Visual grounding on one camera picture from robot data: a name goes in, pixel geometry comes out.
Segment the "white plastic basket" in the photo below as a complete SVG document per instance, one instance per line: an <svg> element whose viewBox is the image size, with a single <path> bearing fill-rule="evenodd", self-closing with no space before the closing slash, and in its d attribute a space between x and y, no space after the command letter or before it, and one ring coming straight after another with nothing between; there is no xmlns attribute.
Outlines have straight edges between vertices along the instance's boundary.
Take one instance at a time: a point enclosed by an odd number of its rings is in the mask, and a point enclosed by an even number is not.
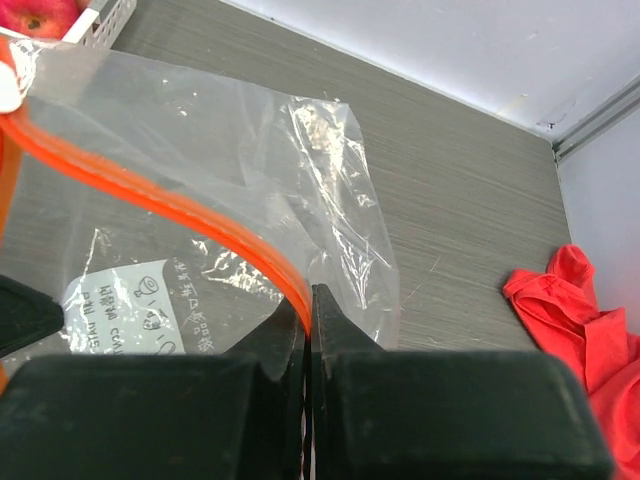
<svg viewBox="0 0 640 480"><path fill-rule="evenodd" d="M63 37L67 43L111 48L133 15L136 0L78 1L80 15Z"/></svg>

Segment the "clear zip top bag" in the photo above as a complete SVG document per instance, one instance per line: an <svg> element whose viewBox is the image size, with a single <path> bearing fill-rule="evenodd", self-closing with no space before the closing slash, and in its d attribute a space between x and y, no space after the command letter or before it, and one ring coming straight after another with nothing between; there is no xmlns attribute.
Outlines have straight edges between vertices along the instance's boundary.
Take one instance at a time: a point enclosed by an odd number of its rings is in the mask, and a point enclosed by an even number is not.
<svg viewBox="0 0 640 480"><path fill-rule="evenodd" d="M156 60L3 38L1 273L59 306L15 314L11 377L43 355L212 355L329 287L397 342L399 273L347 104Z"/></svg>

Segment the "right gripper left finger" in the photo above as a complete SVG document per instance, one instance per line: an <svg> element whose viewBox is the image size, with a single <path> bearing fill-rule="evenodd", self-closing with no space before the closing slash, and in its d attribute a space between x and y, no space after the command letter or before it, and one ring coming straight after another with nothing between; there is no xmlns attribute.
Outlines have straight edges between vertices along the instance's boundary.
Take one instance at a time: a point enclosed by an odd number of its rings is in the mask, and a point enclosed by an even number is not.
<svg viewBox="0 0 640 480"><path fill-rule="evenodd" d="M300 479L306 336L288 302L220 355L58 355L1 398L5 479Z"/></svg>

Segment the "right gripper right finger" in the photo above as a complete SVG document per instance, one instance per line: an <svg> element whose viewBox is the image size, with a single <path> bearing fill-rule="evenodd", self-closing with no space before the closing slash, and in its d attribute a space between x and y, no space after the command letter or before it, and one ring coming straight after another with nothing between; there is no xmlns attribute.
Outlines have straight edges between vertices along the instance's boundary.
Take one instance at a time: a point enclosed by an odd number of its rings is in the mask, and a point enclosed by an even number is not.
<svg viewBox="0 0 640 480"><path fill-rule="evenodd" d="M517 351L387 351L313 289L317 479L609 479L575 375Z"/></svg>

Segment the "right aluminium frame post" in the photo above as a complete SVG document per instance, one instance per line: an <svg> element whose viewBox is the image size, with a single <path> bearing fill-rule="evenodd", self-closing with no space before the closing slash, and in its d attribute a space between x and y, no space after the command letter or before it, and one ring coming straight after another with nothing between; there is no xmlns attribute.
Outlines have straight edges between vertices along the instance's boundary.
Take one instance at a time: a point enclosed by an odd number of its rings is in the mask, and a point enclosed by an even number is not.
<svg viewBox="0 0 640 480"><path fill-rule="evenodd" d="M552 142L554 162L559 166L571 154L604 134L639 109L639 77L636 76L594 112Z"/></svg>

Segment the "red apple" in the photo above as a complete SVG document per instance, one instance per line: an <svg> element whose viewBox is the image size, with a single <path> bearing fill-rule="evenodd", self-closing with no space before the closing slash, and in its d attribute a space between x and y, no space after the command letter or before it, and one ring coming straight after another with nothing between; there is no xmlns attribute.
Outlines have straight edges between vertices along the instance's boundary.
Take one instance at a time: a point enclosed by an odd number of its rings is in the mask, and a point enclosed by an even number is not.
<svg viewBox="0 0 640 480"><path fill-rule="evenodd" d="M79 15L75 1L1 1L1 26L32 38L61 40Z"/></svg>

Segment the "red cloth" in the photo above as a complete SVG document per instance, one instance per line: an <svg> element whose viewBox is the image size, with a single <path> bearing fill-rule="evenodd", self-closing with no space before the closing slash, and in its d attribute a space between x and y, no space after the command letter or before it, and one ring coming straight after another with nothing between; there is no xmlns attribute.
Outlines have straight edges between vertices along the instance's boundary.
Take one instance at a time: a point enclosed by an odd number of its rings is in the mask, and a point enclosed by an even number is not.
<svg viewBox="0 0 640 480"><path fill-rule="evenodd" d="M639 336L623 308L602 310L595 267L565 245L540 273L515 269L503 295L545 352L568 365L584 387L611 450L616 479L639 477Z"/></svg>

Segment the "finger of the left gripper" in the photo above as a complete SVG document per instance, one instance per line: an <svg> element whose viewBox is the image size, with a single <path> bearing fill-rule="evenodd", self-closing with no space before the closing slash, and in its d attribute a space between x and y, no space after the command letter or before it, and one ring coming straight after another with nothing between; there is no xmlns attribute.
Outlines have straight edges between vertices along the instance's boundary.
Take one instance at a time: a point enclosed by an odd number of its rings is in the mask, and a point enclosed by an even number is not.
<svg viewBox="0 0 640 480"><path fill-rule="evenodd" d="M0 321L4 358L60 331L64 313L50 296L2 275Z"/></svg>

